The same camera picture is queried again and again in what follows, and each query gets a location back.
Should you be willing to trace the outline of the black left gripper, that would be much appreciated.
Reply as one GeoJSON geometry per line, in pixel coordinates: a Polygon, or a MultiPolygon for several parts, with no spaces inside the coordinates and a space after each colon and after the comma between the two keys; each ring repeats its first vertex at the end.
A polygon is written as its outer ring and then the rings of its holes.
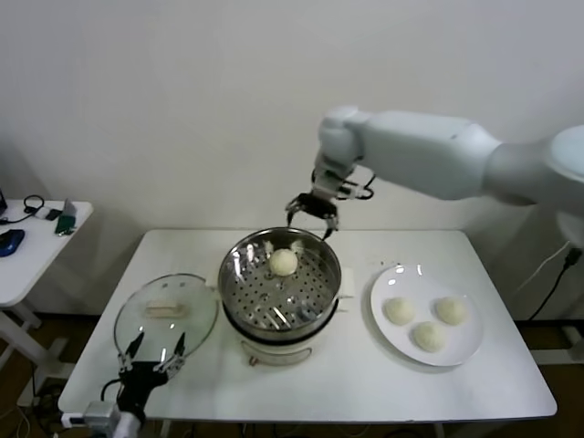
{"type": "Polygon", "coordinates": [[[141,346],[144,332],[118,354],[121,392],[117,404],[121,410],[143,410],[151,392],[174,377],[185,362],[185,333],[179,337],[173,354],[161,363],[155,361],[133,361],[141,346]]]}

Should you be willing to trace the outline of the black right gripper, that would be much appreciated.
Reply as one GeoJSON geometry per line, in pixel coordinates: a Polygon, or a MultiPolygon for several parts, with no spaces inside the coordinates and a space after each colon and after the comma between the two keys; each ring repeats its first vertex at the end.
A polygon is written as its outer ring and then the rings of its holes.
{"type": "Polygon", "coordinates": [[[326,231],[322,237],[323,241],[339,230],[337,206],[330,200],[320,198],[313,193],[301,193],[286,206],[287,227],[292,226],[293,218],[299,212],[324,219],[326,231]]]}

